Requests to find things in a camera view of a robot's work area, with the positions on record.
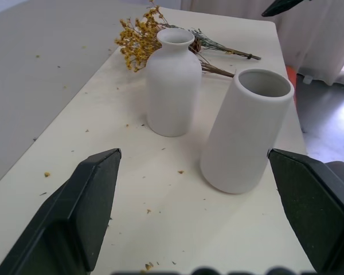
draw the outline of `white table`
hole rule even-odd
[[[234,72],[255,66],[286,76],[273,23],[162,11],[170,23],[200,28],[223,45],[262,57],[255,61],[205,52],[217,67]],[[80,161],[119,147],[113,220],[93,274],[139,271],[148,262],[153,271],[182,274],[199,266],[221,273],[260,274],[274,265],[313,270],[286,219],[269,165],[260,184],[243,195],[219,192],[200,174],[199,155],[229,83],[227,77],[205,75],[192,130],[162,137],[145,121],[143,72],[128,71],[115,52],[0,181],[0,263]],[[306,153],[294,104],[276,147]],[[45,178],[47,171],[51,176]]]

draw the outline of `dried flower stem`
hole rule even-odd
[[[215,67],[214,65],[210,64],[209,61],[206,60],[206,58],[203,57],[201,54],[199,54],[199,53],[196,53],[196,54],[198,56],[200,56],[199,60],[200,60],[201,69],[203,72],[216,73],[216,74],[220,74],[222,76],[234,77],[233,73],[229,73],[225,70],[222,70],[222,69]]]
[[[168,23],[164,23],[163,26],[167,27],[167,28],[179,28],[181,29],[179,26],[175,26],[175,25],[169,25]],[[217,43],[216,41],[211,40],[209,37],[207,37],[200,29],[191,29],[188,30],[190,32],[192,32],[194,34],[195,37],[197,37],[200,40],[201,46],[204,49],[211,49],[211,50],[220,50],[222,52],[225,52],[226,54],[236,54],[238,56],[243,56],[243,57],[247,57],[247,59],[256,59],[256,60],[261,60],[261,57],[259,56],[254,56],[250,53],[244,53],[241,52],[239,50],[234,50],[231,48],[227,48],[219,43]]]

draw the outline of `white cylindrical vase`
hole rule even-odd
[[[201,156],[211,185],[241,194],[259,183],[293,95],[293,85],[270,70],[236,73]]]
[[[162,136],[181,136],[190,129],[201,83],[200,61],[189,51],[194,35],[163,29],[157,39],[162,48],[146,65],[147,121]]]

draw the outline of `dried flower bundle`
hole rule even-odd
[[[129,70],[133,70],[134,72],[144,68],[151,54],[162,47],[161,43],[157,40],[157,33],[163,28],[178,28],[167,22],[166,18],[159,10],[160,7],[154,5],[153,0],[149,1],[153,6],[150,7],[148,13],[144,14],[143,18],[145,19],[143,21],[135,19],[135,25],[132,24],[130,18],[126,21],[121,19],[120,23],[124,30],[120,33],[120,38],[115,39],[115,43],[122,47],[120,51],[124,55],[126,66]],[[155,16],[158,16],[162,22],[157,22]],[[200,29],[190,31],[196,37],[194,43],[189,47],[194,53],[198,54],[200,48],[203,47],[207,49],[222,50],[228,54],[238,54],[248,58],[261,59],[251,54],[226,48],[209,39]],[[234,76],[233,73],[215,67],[200,54],[198,55],[203,72],[217,73],[228,77]]]

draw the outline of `floor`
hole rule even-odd
[[[344,162],[344,86],[310,85],[297,77],[297,111],[308,155],[322,162]]]

